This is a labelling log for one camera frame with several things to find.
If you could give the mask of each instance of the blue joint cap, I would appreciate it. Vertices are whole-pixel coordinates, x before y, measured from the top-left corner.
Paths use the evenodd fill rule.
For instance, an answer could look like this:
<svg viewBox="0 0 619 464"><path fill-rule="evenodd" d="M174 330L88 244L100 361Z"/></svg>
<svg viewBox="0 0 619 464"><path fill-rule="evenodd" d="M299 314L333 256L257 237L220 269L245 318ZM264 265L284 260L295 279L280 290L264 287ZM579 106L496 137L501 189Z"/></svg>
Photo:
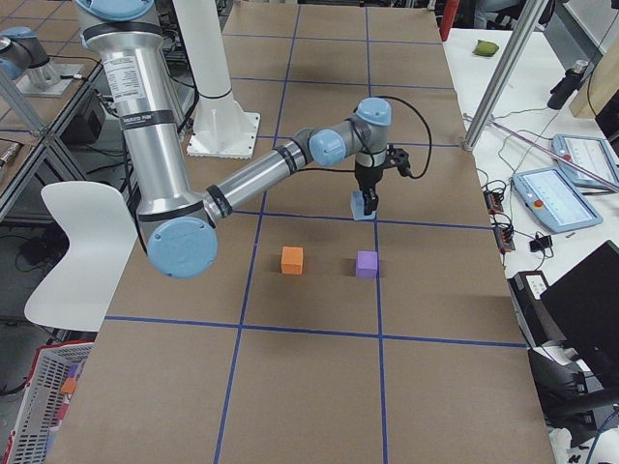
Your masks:
<svg viewBox="0 0 619 464"><path fill-rule="evenodd" d="M211 267L217 256L217 235L197 217L176 217L160 225L148 240L148 259L162 274L195 277Z"/></svg>
<svg viewBox="0 0 619 464"><path fill-rule="evenodd" d="M346 144L337 132L323 129L309 139L311 157L321 166L333 166L346 158Z"/></svg>
<svg viewBox="0 0 619 464"><path fill-rule="evenodd" d="M391 105L383 99L370 97L361 100L357 106L357 114L361 119L375 126L391 125Z"/></svg>
<svg viewBox="0 0 619 464"><path fill-rule="evenodd" d="M155 0L74 0L83 10L105 21L131 21L148 12Z"/></svg>
<svg viewBox="0 0 619 464"><path fill-rule="evenodd" d="M0 70L2 70L10 80L16 80L23 73L23 69L14 63L0 58Z"/></svg>
<svg viewBox="0 0 619 464"><path fill-rule="evenodd" d="M9 39L36 39L35 31L26 26L15 26L0 32L0 36L7 36Z"/></svg>

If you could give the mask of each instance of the green object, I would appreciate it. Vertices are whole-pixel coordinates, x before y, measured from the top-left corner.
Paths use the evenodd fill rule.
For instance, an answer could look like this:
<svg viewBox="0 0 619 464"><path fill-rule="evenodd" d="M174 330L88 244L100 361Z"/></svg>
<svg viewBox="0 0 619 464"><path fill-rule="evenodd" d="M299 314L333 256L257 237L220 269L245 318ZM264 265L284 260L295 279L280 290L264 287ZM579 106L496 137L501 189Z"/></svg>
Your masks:
<svg viewBox="0 0 619 464"><path fill-rule="evenodd" d="M473 53L480 56L494 56L498 49L499 45L494 42L477 41L477 46Z"/></svg>

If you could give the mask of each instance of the blue framed tablet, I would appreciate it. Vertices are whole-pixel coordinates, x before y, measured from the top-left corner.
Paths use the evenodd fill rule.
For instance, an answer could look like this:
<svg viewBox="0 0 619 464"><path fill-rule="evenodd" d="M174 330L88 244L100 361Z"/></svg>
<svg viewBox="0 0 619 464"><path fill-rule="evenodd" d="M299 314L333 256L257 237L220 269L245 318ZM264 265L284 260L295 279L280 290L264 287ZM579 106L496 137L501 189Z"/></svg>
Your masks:
<svg viewBox="0 0 619 464"><path fill-rule="evenodd" d="M514 187L536 219L560 234L602 223L600 214L554 167L515 174Z"/></svg>
<svg viewBox="0 0 619 464"><path fill-rule="evenodd" d="M559 157L570 160L613 184L619 184L619 169L614 151L603 138L561 133L552 139L552 150ZM576 171L564 162L559 162L559 168L575 186L604 187L598 181Z"/></svg>

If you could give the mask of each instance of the orange block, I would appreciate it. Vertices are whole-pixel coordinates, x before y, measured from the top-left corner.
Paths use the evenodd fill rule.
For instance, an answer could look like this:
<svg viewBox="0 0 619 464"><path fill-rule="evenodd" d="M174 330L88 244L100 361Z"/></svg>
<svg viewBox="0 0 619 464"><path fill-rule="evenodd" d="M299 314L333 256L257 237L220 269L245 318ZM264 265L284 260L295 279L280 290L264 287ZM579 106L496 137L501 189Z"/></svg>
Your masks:
<svg viewBox="0 0 619 464"><path fill-rule="evenodd" d="M303 273L303 249L284 246L281 249L281 273L300 276Z"/></svg>
<svg viewBox="0 0 619 464"><path fill-rule="evenodd" d="M65 384L60 389L60 393L74 394L76 388L77 388L77 382L75 381L74 378L69 377L65 381Z"/></svg>

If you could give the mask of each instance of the basket of blocks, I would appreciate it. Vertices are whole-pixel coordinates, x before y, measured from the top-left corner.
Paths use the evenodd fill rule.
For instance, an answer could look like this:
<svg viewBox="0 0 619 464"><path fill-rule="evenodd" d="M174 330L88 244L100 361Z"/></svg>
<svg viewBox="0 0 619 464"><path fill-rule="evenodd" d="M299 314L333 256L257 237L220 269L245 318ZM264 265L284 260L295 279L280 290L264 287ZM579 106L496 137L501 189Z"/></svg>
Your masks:
<svg viewBox="0 0 619 464"><path fill-rule="evenodd" d="M39 348L2 464L45 462L92 347L77 341Z"/></svg>

